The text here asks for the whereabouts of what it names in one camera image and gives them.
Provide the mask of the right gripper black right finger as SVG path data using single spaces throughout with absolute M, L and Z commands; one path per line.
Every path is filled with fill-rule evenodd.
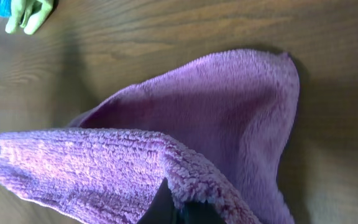
M 163 179 L 152 203 L 137 224 L 226 224 L 208 202 L 188 202 L 181 209 L 173 204 L 168 181 Z

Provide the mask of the purple microfiber cloth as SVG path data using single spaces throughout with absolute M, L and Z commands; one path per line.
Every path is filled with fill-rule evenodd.
M 83 223 L 137 223 L 162 182 L 181 210 L 293 223 L 277 170 L 299 95 L 287 54 L 210 54 L 124 88 L 67 128 L 0 134 L 0 184 Z

